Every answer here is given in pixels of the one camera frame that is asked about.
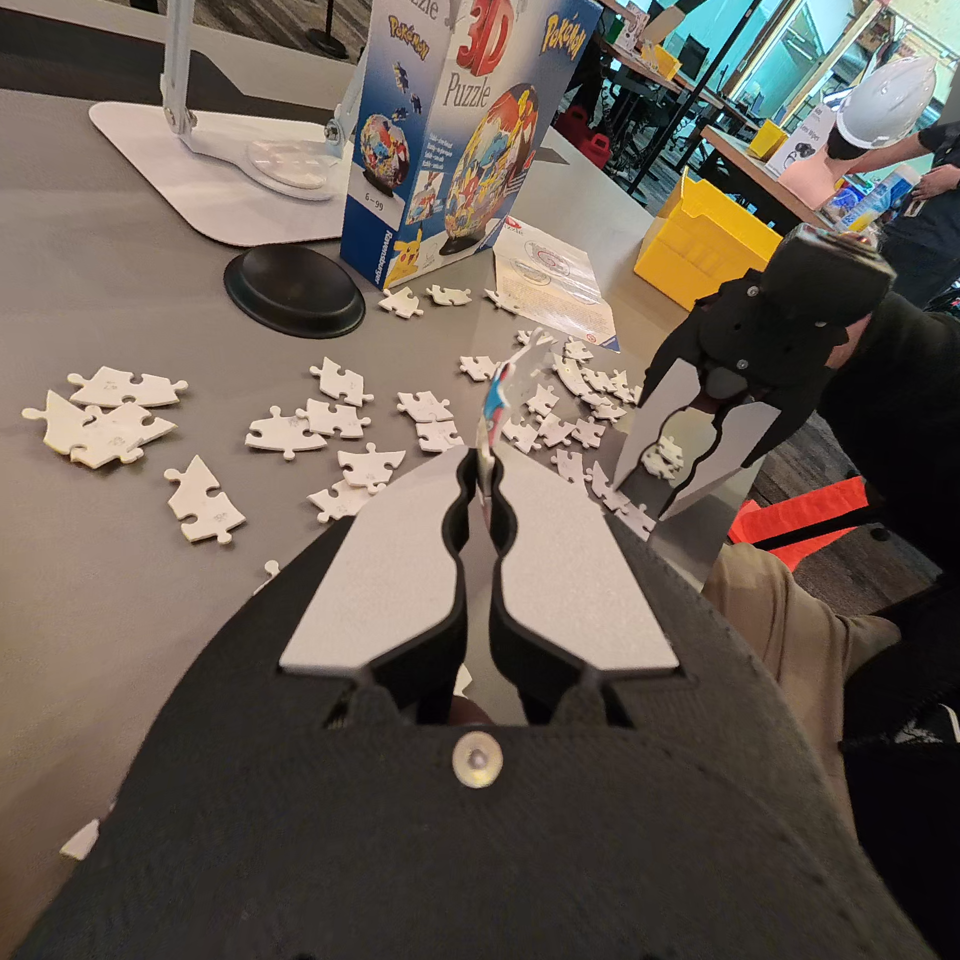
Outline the pink mannequin bust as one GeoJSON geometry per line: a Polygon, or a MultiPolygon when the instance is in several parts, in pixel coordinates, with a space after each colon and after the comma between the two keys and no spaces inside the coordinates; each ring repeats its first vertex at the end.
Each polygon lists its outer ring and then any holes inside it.
{"type": "Polygon", "coordinates": [[[808,209],[820,210],[834,196],[837,182],[871,150],[833,126],[816,142],[807,137],[791,144],[777,183],[808,209]]]}

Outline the person's tan trousers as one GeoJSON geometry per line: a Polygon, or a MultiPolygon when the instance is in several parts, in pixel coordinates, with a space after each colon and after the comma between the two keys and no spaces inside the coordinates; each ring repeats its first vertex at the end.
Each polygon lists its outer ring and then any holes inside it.
{"type": "Polygon", "coordinates": [[[777,557],[748,543],[724,546],[702,595],[750,645],[814,750],[841,817],[856,833],[844,760],[844,689],[860,667],[901,641],[873,615],[846,617],[796,582],[777,557]]]}

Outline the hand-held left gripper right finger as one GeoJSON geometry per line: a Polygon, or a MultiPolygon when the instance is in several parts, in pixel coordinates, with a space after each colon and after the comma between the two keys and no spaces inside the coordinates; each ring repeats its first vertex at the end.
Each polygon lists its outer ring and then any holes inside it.
{"type": "Polygon", "coordinates": [[[489,650],[526,721],[569,690],[661,679],[679,658],[635,570],[589,496],[522,453],[498,453],[487,498],[496,551],[489,650]]]}

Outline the person's right forearm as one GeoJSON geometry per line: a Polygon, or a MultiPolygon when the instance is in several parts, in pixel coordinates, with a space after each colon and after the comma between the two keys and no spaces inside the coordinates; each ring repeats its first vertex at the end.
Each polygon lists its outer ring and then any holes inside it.
{"type": "Polygon", "coordinates": [[[958,321],[888,294],[817,412],[879,495],[885,523],[958,574],[958,321]]]}

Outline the joined puzzle ball section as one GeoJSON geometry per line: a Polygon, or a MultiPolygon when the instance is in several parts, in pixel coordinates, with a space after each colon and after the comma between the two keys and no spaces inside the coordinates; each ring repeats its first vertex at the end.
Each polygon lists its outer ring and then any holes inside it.
{"type": "Polygon", "coordinates": [[[493,510],[497,444],[510,416],[534,397],[553,341],[544,328],[534,328],[526,344],[499,364],[490,379],[476,431],[477,488],[486,525],[490,525],[493,510]]]}

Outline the blue puzzle box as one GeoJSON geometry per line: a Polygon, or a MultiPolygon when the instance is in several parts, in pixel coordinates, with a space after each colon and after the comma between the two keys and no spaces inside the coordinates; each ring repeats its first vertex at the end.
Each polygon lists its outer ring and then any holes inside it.
{"type": "Polygon", "coordinates": [[[385,289],[493,246],[601,13],[372,2],[342,261],[385,289]]]}

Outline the white hard hat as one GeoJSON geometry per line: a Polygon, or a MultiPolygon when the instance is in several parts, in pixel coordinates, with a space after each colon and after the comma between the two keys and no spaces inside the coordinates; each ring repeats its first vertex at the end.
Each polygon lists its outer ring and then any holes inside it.
{"type": "Polygon", "coordinates": [[[877,150],[905,138],[928,107],[937,60],[902,57],[879,67],[852,88],[836,112],[835,127],[860,150],[877,150]]]}

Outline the black floor stand base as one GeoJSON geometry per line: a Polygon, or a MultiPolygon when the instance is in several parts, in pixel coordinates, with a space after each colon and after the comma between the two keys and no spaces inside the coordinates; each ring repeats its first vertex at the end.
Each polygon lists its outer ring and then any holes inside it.
{"type": "Polygon", "coordinates": [[[346,45],[333,35],[333,16],[335,1],[326,1],[325,18],[322,28],[309,28],[305,32],[305,39],[318,53],[336,61],[347,61],[350,58],[346,45]]]}

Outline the orange fabric item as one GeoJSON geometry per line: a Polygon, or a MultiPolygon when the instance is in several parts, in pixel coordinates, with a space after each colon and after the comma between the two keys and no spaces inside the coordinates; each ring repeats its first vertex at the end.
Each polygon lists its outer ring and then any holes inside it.
{"type": "MultiPolygon", "coordinates": [[[[727,537],[734,545],[758,546],[774,536],[834,520],[867,505],[865,484],[860,478],[845,479],[767,507],[761,507],[756,500],[750,499],[741,506],[727,537]]],[[[767,550],[794,572],[803,560],[852,533],[854,529],[851,526],[767,550]]]]}

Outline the wooden work table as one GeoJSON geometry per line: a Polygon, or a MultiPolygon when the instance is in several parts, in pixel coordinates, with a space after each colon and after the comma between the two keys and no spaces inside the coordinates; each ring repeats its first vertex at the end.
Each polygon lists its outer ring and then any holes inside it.
{"type": "Polygon", "coordinates": [[[702,141],[712,152],[699,176],[727,198],[735,200],[776,234],[786,235],[799,223],[827,228],[832,224],[782,186],[764,163],[751,157],[746,146],[715,126],[705,126],[702,141]]]}

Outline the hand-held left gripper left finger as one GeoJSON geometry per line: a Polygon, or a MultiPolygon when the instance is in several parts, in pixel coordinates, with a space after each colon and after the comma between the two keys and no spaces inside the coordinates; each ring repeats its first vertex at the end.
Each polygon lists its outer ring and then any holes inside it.
{"type": "Polygon", "coordinates": [[[320,538],[337,547],[279,657],[290,715],[328,724],[372,694],[412,723],[450,724],[469,640],[461,552],[475,483],[476,451],[454,447],[320,538]]]}

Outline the white puzzle pieces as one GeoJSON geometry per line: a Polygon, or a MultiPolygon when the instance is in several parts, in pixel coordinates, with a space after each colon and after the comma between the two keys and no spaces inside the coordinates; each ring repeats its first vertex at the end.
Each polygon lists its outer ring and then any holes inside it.
{"type": "MultiPolygon", "coordinates": [[[[342,477],[310,496],[331,529],[387,488],[408,445],[382,440],[379,449],[364,435],[371,425],[364,405],[374,396],[360,374],[325,358],[311,375],[324,398],[309,398],[293,414],[273,406],[249,426],[246,445],[293,461],[329,440],[346,443],[338,452],[342,477]]],[[[44,410],[23,412],[46,423],[44,444],[63,471],[87,477],[83,488],[69,491],[27,451],[26,438],[2,442],[2,872],[20,884],[53,872],[61,858],[54,842],[114,795],[187,652],[199,654],[194,665],[212,677],[199,679],[199,706],[174,723],[187,740],[174,744],[174,763],[206,772],[223,761],[238,769],[228,783],[245,785],[258,763],[243,760],[241,749],[257,736],[270,751],[295,729],[325,726],[289,714],[296,695],[283,691],[280,656],[326,559],[299,555],[304,599],[294,598],[289,576],[265,601],[247,603],[223,642],[202,651],[201,628],[226,610],[236,588],[226,586],[226,574],[203,580],[199,561],[175,573],[169,538],[153,540],[159,508],[136,507],[127,481],[114,500],[109,481],[94,477],[105,466],[122,474],[149,441],[175,428],[155,407],[173,403],[186,383],[140,400],[139,388],[125,385],[130,379],[104,367],[90,381],[71,376],[79,387],[73,398],[49,391],[44,410]]],[[[449,405],[429,391],[399,395],[398,411],[434,458],[465,448],[449,405]]]]}

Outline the yellow plastic bin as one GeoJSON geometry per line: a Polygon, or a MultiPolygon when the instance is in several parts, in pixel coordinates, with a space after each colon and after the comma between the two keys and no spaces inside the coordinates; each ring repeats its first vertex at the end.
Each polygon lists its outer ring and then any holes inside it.
{"type": "Polygon", "coordinates": [[[719,287],[762,271],[783,238],[706,180],[684,169],[641,243],[633,272],[692,310],[719,287]]]}

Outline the white desk stand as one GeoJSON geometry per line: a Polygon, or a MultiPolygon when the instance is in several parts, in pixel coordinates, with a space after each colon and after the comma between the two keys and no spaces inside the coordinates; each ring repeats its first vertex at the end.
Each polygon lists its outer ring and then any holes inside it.
{"type": "Polygon", "coordinates": [[[99,102],[97,130],[196,232],[251,248],[338,239],[367,54],[324,126],[193,111],[187,105],[193,1],[167,5],[160,106],[99,102]]]}

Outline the printed instruction sheet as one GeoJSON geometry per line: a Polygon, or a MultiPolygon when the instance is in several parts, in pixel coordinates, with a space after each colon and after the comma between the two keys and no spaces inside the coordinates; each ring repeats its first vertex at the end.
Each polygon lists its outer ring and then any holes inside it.
{"type": "Polygon", "coordinates": [[[619,353],[614,313],[585,251],[510,215],[492,251],[496,292],[518,316],[619,353]]]}

